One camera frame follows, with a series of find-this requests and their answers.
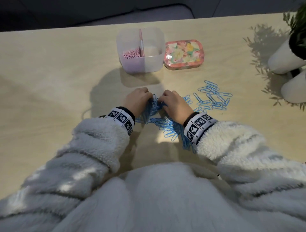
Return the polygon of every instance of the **floral pattern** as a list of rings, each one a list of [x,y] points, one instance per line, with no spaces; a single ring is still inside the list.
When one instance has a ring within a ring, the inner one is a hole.
[[[168,69],[196,68],[203,61],[203,47],[197,40],[180,40],[166,43],[164,63]]]

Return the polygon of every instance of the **divided container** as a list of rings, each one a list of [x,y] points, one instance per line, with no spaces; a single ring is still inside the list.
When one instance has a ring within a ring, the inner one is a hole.
[[[142,47],[139,28],[123,29],[117,35],[117,52],[127,73],[149,73],[160,70],[166,51],[164,33],[159,28],[141,29],[144,57],[126,59],[123,54]]]

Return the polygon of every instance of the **hand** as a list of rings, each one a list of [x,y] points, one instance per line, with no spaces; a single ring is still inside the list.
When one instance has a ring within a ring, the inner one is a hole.
[[[183,125],[186,119],[193,113],[192,108],[185,102],[176,91],[165,90],[158,98],[159,102],[164,102],[167,114],[177,123]]]
[[[126,96],[123,107],[131,111],[137,118],[144,111],[150,98],[153,98],[153,94],[149,92],[147,87],[137,88]]]

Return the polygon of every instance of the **person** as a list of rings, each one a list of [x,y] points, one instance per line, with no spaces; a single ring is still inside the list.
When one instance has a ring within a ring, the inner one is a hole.
[[[138,88],[105,117],[83,120],[53,159],[0,201],[0,231],[306,231],[306,165],[270,150],[249,126],[193,112],[175,91],[159,101],[228,188],[184,163],[135,169],[99,188],[118,170],[150,98]]]

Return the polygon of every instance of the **table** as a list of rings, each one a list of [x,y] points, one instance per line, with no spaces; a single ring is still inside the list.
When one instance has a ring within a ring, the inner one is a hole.
[[[204,64],[126,74],[116,51],[117,33],[150,26],[161,28],[166,41],[200,41]],[[211,116],[249,124],[273,149],[305,162],[306,112],[279,97],[286,77],[265,71],[287,30],[282,14],[266,14],[0,33],[0,197],[17,190],[51,159],[82,118],[108,113],[140,86],[157,96],[165,89],[190,94],[196,108],[192,93],[204,80],[215,82],[233,97],[226,111],[209,111]],[[178,160],[206,165],[178,140],[164,138],[155,125],[138,124],[121,158],[121,171]]]

